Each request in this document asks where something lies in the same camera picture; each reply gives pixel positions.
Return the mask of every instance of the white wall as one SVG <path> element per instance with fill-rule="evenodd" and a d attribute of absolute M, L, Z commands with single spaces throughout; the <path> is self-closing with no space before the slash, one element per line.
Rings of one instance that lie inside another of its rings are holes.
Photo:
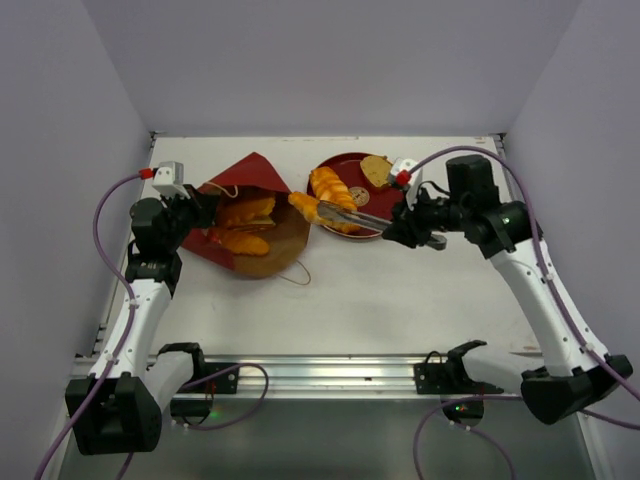
<path fill-rule="evenodd" d="M 579 0 L 84 0 L 172 135 L 506 131 Z"/>
<path fill-rule="evenodd" d="M 640 387 L 640 3 L 584 0 L 508 135 L 555 264 Z M 601 408 L 640 423 L 622 389 Z M 616 478 L 638 478 L 638 433 L 603 426 Z"/>
<path fill-rule="evenodd" d="M 145 162 L 149 141 L 79 1 L 1 2 L 0 64 L 0 476 L 25 479 L 112 285 L 93 248 L 93 209 Z M 105 214 L 112 256 L 139 188 Z"/>

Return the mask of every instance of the croissant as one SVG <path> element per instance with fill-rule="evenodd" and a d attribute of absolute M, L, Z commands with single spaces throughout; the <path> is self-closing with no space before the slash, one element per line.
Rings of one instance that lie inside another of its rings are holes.
<path fill-rule="evenodd" d="M 254 218 L 268 216 L 275 205 L 274 192 L 260 191 L 221 208 L 216 216 L 216 225 L 230 228 L 246 224 Z"/>
<path fill-rule="evenodd" d="M 269 244 L 262 238 L 245 232 L 211 227 L 207 233 L 209 240 L 219 243 L 236 255 L 264 256 L 269 253 Z"/>
<path fill-rule="evenodd" d="M 327 227 L 331 227 L 334 230 L 338 230 L 342 233 L 352 233 L 360 228 L 357 225 L 332 222 L 320 217 L 318 215 L 318 203 L 320 203 L 320 201 L 317 198 L 311 197 L 305 193 L 290 193 L 289 203 L 293 205 L 309 223 L 313 223 L 316 225 L 326 225 Z"/>
<path fill-rule="evenodd" d="M 311 172 L 309 181 L 316 198 L 350 210 L 357 209 L 349 189 L 330 167 L 316 168 Z"/>

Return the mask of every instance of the tongs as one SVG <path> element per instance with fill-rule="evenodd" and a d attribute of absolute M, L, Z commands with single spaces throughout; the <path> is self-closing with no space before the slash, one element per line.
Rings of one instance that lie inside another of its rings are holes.
<path fill-rule="evenodd" d="M 374 232 L 383 232 L 391 225 L 391 222 L 384 218 L 349 210 L 348 208 L 341 207 L 335 203 L 325 202 L 324 200 L 318 203 L 318 216 L 331 222 L 358 225 L 359 227 L 367 228 Z"/>

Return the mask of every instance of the bread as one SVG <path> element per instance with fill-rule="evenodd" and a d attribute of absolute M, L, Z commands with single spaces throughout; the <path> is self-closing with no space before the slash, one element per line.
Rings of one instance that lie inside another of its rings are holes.
<path fill-rule="evenodd" d="M 317 199 L 335 203 L 349 210 L 357 210 L 349 189 L 330 167 L 313 170 L 309 175 L 309 182 Z"/>
<path fill-rule="evenodd" d="M 376 189 L 385 189 L 390 187 L 389 172 L 391 172 L 391 163 L 387 157 L 379 157 L 377 155 L 369 155 L 360 162 L 360 168 L 365 178 Z"/>
<path fill-rule="evenodd" d="M 222 228 L 246 225 L 255 218 L 269 216 L 275 205 L 275 192 L 251 191 L 220 208 L 216 215 L 215 224 Z"/>
<path fill-rule="evenodd" d="M 234 230 L 236 232 L 262 232 L 264 230 L 270 230 L 275 228 L 276 222 L 274 222 L 269 216 L 260 216 L 256 217 L 247 223 L 242 223 L 239 225 L 234 225 L 229 227 L 229 230 Z"/>
<path fill-rule="evenodd" d="M 236 255 L 264 256 L 269 253 L 269 244 L 250 233 L 211 227 L 207 232 L 207 238 Z"/>
<path fill-rule="evenodd" d="M 320 201 L 317 198 L 311 197 L 305 193 L 290 193 L 288 200 L 289 203 L 293 205 L 309 223 L 313 223 L 315 225 L 325 225 L 346 234 L 353 233 L 360 228 L 357 225 L 331 222 L 320 217 L 318 215 L 318 203 L 320 203 Z"/>

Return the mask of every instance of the black cable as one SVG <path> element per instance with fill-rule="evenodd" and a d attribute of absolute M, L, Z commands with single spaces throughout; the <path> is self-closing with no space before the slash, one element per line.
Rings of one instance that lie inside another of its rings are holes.
<path fill-rule="evenodd" d="M 425 183 L 428 183 L 429 185 L 431 185 L 433 187 L 433 189 L 436 192 L 439 192 L 443 195 L 446 195 L 447 197 L 451 196 L 451 193 L 446 191 L 444 188 L 442 188 L 440 185 L 438 185 L 436 182 L 434 182 L 433 180 L 425 180 L 424 182 L 420 183 L 420 185 L 418 185 L 418 191 L 420 191 L 420 188 L 422 187 L 422 185 L 424 185 Z"/>
<path fill-rule="evenodd" d="M 429 360 L 431 359 L 431 357 L 433 357 L 434 355 L 437 355 L 438 358 L 440 358 L 440 363 L 442 363 L 442 358 L 444 357 L 444 355 L 442 355 L 440 352 L 438 352 L 437 350 L 433 350 L 431 352 L 429 352 L 429 354 L 427 355 L 426 360 L 424 361 L 424 363 L 429 363 Z"/>
<path fill-rule="evenodd" d="M 211 415 L 211 411 L 213 410 L 213 397 L 214 397 L 214 395 L 215 395 L 215 389 L 216 389 L 216 386 L 215 386 L 215 384 L 214 384 L 213 382 L 211 382 L 210 384 L 207 384 L 207 386 L 205 387 L 205 400 L 207 399 L 207 394 L 208 394 L 208 393 L 207 393 L 207 387 L 209 387 L 209 386 L 211 387 L 211 400 L 210 400 L 210 402 L 209 402 L 209 411 L 207 412 L 207 414 L 206 414 L 204 417 L 202 417 L 202 418 L 201 418 L 200 420 L 198 420 L 198 422 L 196 422 L 196 423 L 190 422 L 190 421 L 187 419 L 187 417 L 185 417 L 185 416 L 183 415 L 183 416 L 181 417 L 181 418 L 182 418 L 182 421 L 183 421 L 184 423 L 186 423 L 187 425 L 189 425 L 189 426 L 191 426 L 191 427 L 193 427 L 193 426 L 198 426 L 198 425 L 202 425 L 202 424 L 207 420 L 207 418 L 209 418 L 209 415 Z"/>

